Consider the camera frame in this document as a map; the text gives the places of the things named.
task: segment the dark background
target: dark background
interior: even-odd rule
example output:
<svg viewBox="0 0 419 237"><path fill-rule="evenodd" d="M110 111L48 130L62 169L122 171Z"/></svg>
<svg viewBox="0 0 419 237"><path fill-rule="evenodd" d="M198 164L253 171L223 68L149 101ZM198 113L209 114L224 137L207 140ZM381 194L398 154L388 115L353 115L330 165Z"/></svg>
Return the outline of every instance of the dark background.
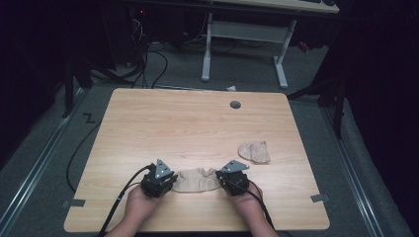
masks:
<svg viewBox="0 0 419 237"><path fill-rule="evenodd" d="M342 76L358 128L385 184L412 232L419 235L419 33L418 1L339 1L340 15L368 16L388 4L372 25L298 22L292 45L331 48L313 83ZM130 61L125 8L59 1L0 3L0 157L11 157L37 118L54 103L74 53L105 68ZM157 38L181 47L203 13L165 9L152 13ZM242 19L267 21L266 18Z"/></svg>

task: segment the person's right hand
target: person's right hand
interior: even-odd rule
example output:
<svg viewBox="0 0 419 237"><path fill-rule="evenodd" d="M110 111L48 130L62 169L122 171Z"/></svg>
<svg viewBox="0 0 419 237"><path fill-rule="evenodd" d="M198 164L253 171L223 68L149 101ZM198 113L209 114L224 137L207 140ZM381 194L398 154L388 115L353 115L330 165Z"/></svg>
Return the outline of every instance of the person's right hand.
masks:
<svg viewBox="0 0 419 237"><path fill-rule="evenodd" d="M262 199L262 190L252 182L247 189L256 197ZM244 218L250 228L253 237L278 237L277 232L268 223L261 203L248 193L240 196L228 195L228 199L236 208L237 212Z"/></svg>
<svg viewBox="0 0 419 237"><path fill-rule="evenodd" d="M263 192L259 189L256 185L250 182L249 188L247 189L249 192L256 195L258 198L262 199ZM249 221L250 219L254 218L265 218L264 212L262 210L261 204L257 201L254 197L249 195L248 193L244 193L240 196L230 196L228 195L228 199L234 205L238 213L246 220Z"/></svg>

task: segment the crumpled tan fabric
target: crumpled tan fabric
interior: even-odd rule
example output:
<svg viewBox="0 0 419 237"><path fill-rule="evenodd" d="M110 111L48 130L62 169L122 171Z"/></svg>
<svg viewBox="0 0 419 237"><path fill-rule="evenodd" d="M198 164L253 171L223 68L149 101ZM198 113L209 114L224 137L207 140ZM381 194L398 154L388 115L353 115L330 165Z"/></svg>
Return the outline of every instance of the crumpled tan fabric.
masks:
<svg viewBox="0 0 419 237"><path fill-rule="evenodd" d="M253 160L257 163L266 163L271 161L266 141L242 143L238 147L238 154L246 160Z"/></svg>
<svg viewBox="0 0 419 237"><path fill-rule="evenodd" d="M179 193L197 193L216 190L220 184L216 178L215 169L206 171L204 168L179 171L178 179L173 184L172 190Z"/></svg>

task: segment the wooden table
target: wooden table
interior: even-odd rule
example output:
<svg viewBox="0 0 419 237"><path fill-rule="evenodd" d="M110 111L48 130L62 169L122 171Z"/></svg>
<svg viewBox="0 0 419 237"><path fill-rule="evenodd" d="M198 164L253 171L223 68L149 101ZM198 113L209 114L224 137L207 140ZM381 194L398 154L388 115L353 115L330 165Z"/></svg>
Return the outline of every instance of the wooden table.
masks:
<svg viewBox="0 0 419 237"><path fill-rule="evenodd" d="M240 109L230 107L238 101ZM240 158L238 146L266 141L272 161ZM161 158L174 171L219 169L231 159L264 191L277 229L326 229L329 220L287 97L279 93L117 89L108 106L64 228L97 232L129 178ZM126 196L108 229L123 217ZM225 191L169 192L140 231L241 231Z"/></svg>

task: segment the desk leg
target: desk leg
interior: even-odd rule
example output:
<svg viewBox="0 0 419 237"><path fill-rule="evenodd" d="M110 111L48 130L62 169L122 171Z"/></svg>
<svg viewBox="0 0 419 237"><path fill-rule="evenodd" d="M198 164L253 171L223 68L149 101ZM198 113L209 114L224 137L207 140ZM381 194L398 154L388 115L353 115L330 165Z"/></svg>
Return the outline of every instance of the desk leg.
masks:
<svg viewBox="0 0 419 237"><path fill-rule="evenodd" d="M207 48L206 54L204 55L204 66L203 66L203 81L210 80L210 40L212 35L212 13L209 13L209 22L207 29Z"/></svg>
<svg viewBox="0 0 419 237"><path fill-rule="evenodd" d="M277 69L278 80L280 81L280 87L282 89L288 88L286 74L284 73L283 60L286 56L287 48L290 44L291 37L293 36L293 30L295 29L296 20L291 21L290 26L287 30L283 46L279 56L274 57L275 68Z"/></svg>

